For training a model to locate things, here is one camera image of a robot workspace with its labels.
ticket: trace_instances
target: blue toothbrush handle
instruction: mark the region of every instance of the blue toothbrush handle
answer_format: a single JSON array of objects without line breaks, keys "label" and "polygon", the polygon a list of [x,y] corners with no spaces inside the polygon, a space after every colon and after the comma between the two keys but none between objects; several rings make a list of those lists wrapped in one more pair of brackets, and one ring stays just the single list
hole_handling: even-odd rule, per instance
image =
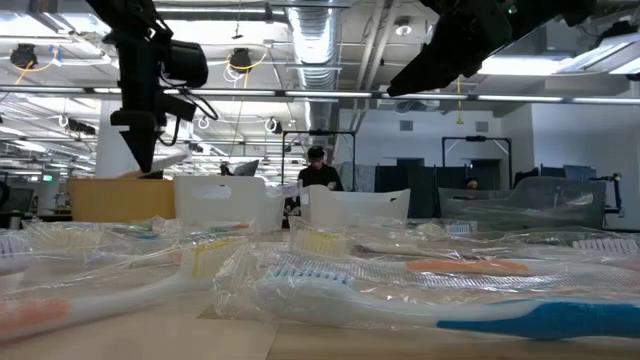
[{"label": "blue toothbrush handle", "polygon": [[517,318],[483,321],[440,320],[437,326],[536,340],[560,340],[582,336],[640,338],[640,308],[632,304],[549,301],[539,302],[532,311]]}]

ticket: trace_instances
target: computer monitor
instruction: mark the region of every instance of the computer monitor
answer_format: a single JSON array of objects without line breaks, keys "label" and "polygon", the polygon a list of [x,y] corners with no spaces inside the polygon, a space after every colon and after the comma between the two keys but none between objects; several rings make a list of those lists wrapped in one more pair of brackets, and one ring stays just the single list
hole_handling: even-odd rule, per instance
[{"label": "computer monitor", "polygon": [[9,199],[0,207],[0,212],[29,212],[34,191],[33,189],[11,188]]},{"label": "computer monitor", "polygon": [[233,175],[234,176],[254,176],[256,174],[256,171],[258,171],[258,164],[260,164],[260,160],[254,160],[246,164],[240,165],[236,168],[236,171],[233,173]]}]

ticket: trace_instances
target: black shirt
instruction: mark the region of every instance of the black shirt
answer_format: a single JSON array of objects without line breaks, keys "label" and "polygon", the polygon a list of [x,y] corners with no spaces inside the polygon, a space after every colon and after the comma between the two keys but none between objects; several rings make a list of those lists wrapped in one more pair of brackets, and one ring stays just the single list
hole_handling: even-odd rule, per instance
[{"label": "black shirt", "polygon": [[302,180],[302,186],[307,187],[309,185],[323,185],[328,186],[330,183],[335,183],[336,187],[334,191],[344,191],[342,182],[340,181],[340,175],[338,171],[331,166],[322,165],[320,170],[316,170],[311,166],[300,171],[298,174],[298,180]]}]

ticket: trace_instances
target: cardboard box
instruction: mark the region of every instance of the cardboard box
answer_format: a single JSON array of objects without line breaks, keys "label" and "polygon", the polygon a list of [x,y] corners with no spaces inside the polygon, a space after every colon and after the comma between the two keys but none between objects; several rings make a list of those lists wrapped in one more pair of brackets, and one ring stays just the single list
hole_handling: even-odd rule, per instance
[{"label": "cardboard box", "polygon": [[173,182],[138,179],[69,179],[74,221],[132,222],[176,217]]}]

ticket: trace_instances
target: white plastic bin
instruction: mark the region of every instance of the white plastic bin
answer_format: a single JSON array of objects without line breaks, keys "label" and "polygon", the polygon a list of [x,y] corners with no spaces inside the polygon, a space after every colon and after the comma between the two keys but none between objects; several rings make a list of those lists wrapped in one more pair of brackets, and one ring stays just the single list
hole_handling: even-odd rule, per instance
[{"label": "white plastic bin", "polygon": [[176,218],[186,224],[251,222],[258,232],[282,228],[284,197],[267,194],[260,178],[176,176]]},{"label": "white plastic bin", "polygon": [[302,218],[315,225],[334,228],[358,224],[363,218],[388,218],[406,221],[410,190],[391,193],[331,191],[312,185],[302,189]]}]

